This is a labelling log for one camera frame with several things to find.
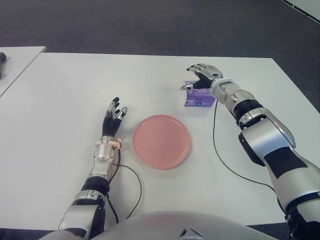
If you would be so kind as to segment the robot left hand black silver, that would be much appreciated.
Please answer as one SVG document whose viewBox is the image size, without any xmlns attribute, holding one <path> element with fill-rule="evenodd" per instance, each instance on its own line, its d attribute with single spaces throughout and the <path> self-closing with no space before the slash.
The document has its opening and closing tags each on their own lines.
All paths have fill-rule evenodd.
<svg viewBox="0 0 320 240">
<path fill-rule="evenodd" d="M 115 97 L 106 109 L 105 116 L 102 122 L 101 137 L 114 137 L 118 132 L 122 120 L 127 114 L 128 108 L 123 107 L 118 109 L 120 98 Z"/>
</svg>

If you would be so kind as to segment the robot right hand black silver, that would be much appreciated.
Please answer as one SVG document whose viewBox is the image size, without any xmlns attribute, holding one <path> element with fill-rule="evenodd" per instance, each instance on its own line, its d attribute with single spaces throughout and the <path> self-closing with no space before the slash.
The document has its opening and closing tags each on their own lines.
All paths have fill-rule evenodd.
<svg viewBox="0 0 320 240">
<path fill-rule="evenodd" d="M 192 84 L 183 85 L 180 88 L 182 91 L 209 89 L 213 81 L 223 78 L 223 74 L 220 70 L 213 65 L 199 63 L 188 67 L 186 70 L 194 73 L 198 77 L 198 81 Z"/>
</svg>

